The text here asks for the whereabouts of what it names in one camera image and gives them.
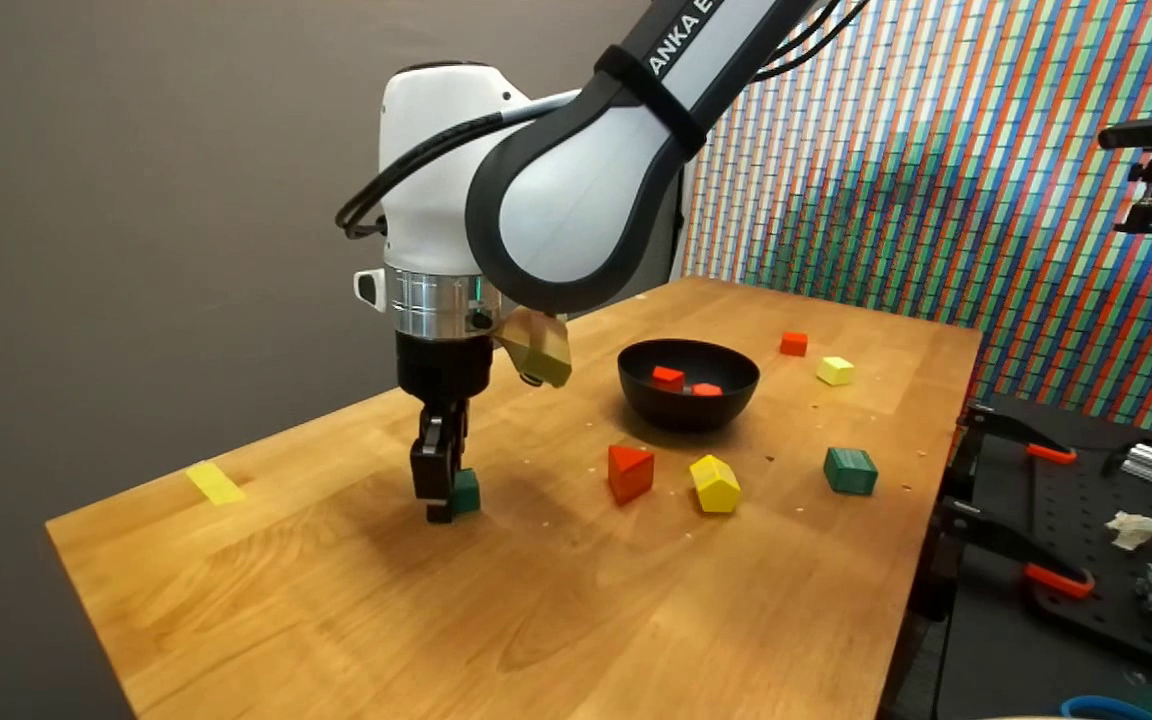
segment yellow block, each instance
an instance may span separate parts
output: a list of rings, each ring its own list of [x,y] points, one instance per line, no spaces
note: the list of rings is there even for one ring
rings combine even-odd
[[[855,377],[855,363],[847,355],[819,355],[818,363],[819,384],[845,389]]]
[[[566,389],[571,377],[568,325],[543,312],[511,312],[497,328],[497,342],[509,351],[524,384]]]
[[[740,479],[738,479],[731,463],[726,463],[715,456],[699,456],[691,463],[691,488],[698,488],[699,513],[729,517],[740,509]]]
[[[194,463],[183,470],[194,479],[194,488],[201,488],[214,503],[239,503],[250,499],[250,493],[226,475],[220,463]]]

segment yellow sticky note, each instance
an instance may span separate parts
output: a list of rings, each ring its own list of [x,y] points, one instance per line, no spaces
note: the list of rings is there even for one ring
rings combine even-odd
[[[239,499],[250,499],[246,488],[239,488],[237,479],[228,479],[220,463],[194,463],[183,475],[189,475],[194,488],[201,488],[214,503],[239,503]]]

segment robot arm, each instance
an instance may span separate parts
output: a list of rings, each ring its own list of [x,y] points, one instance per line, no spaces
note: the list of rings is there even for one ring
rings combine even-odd
[[[499,141],[470,188],[485,276],[543,312],[603,305],[635,271],[664,188],[813,0],[658,0],[575,105]]]
[[[624,286],[664,188],[813,3],[658,0],[579,97],[527,101],[485,64],[407,68],[384,89],[384,171],[336,222],[388,237],[384,282],[362,271],[355,291],[398,320],[399,389],[423,399],[412,479],[429,520],[456,517],[470,399],[487,389],[499,320]]]

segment black cable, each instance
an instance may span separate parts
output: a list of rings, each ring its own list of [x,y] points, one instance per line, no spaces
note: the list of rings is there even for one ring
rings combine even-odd
[[[503,131],[511,123],[527,123],[537,117],[543,117],[554,107],[531,107],[531,111],[491,111],[491,117],[477,117],[464,123],[454,123],[436,136],[429,136],[423,144],[407,149],[399,161],[392,161],[371,183],[363,183],[348,204],[339,204],[336,210],[336,229],[343,229],[348,238],[384,231],[384,222],[363,222],[363,216],[392,192],[399,188],[412,171],[420,171],[423,164],[450,155],[461,144],[471,144],[480,136]]]
[[[819,23],[842,7],[845,0],[829,0],[824,10],[813,14],[808,27],[802,27],[797,36],[780,40],[776,52],[764,60],[764,68],[773,68],[780,54],[790,54],[792,46],[802,46],[808,36],[819,30]]]
[[[868,0],[860,0],[834,30],[819,36],[818,46],[808,46],[806,54],[797,60],[783,60],[783,64],[773,64],[773,68],[760,68],[752,79],[773,79],[773,77],[783,77],[792,68],[806,68],[818,52],[824,52],[824,45],[834,45],[860,10],[866,10]]]

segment small block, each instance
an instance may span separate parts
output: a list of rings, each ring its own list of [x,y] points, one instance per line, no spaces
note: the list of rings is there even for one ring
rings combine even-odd
[[[726,395],[720,384],[690,384],[691,395]]]
[[[780,355],[808,355],[808,333],[783,333]]]
[[[450,497],[454,517],[480,513],[480,475],[471,467],[461,467]]]
[[[731,463],[726,463],[720,456],[699,456],[691,463],[691,488],[698,488],[699,513],[708,517],[731,517],[740,509],[740,479]]]
[[[845,359],[845,355],[819,355],[818,377],[819,377],[829,389],[845,389],[845,384],[851,384],[855,363]]]
[[[842,497],[873,497],[881,467],[866,446],[829,446],[824,452],[829,488]]]
[[[566,389],[571,377],[568,328],[543,312],[511,312],[497,325],[497,342],[527,384]]]
[[[608,493],[615,503],[645,497],[658,479],[658,456],[633,445],[608,446]]]
[[[690,377],[680,366],[658,363],[651,366],[651,384],[668,389],[668,391],[680,391],[690,384]]]
[[[633,467],[651,463],[651,458],[658,458],[658,456],[645,452],[645,446],[611,445],[611,446],[608,446],[608,475],[633,470]]]

